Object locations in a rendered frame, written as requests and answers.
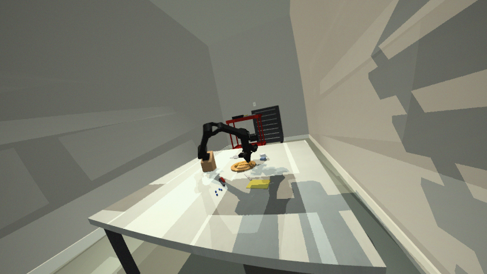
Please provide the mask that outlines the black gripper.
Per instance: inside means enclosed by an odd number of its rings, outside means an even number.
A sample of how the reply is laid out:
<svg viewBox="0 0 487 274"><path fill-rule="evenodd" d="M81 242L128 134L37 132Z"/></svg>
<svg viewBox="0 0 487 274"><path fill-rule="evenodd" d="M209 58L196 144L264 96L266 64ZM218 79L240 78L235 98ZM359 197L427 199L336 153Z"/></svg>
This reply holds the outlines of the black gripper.
<svg viewBox="0 0 487 274"><path fill-rule="evenodd" d="M242 144L241 147L243 149L242 150L243 153L240 153L238 155L239 158L244 158L247 163L250 162L251 154L253 153L250 150L248 150L248 145L250 145L250 143Z"/></svg>

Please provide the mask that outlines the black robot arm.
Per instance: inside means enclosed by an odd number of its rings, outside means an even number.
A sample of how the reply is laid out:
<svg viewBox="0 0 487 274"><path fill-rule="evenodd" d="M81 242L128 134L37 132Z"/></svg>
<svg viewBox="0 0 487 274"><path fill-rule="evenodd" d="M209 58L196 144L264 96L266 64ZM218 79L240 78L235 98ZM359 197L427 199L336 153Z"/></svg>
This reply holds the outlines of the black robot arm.
<svg viewBox="0 0 487 274"><path fill-rule="evenodd" d="M215 129L214 131L212 131L212 126L216 126L217 129ZM208 138L210 138L211 136L216 135L219 132L226 132L228 134L232 134L232 135L237 136L238 139L239 138L241 139L241 144L249 143L249 140L251 142L259 140L258 139L258 136L257 136L257 133L250 134L249 131L247 131L244 128L234 128L232 126L223 124L222 122L219 122L219 123L214 123L214 122L206 123L206 124L203 125L203 133L204 134L203 134L203 137L202 137L201 145L198 146L198 159L199 160L202 159L202 161L209 161L209 155L210 155L210 153L207 153L207 149L206 149L206 144L207 144ZM250 145L248 145L248 150L250 150L252 152L256 152L257 149L258 149L257 144L252 145L250 143Z"/></svg>

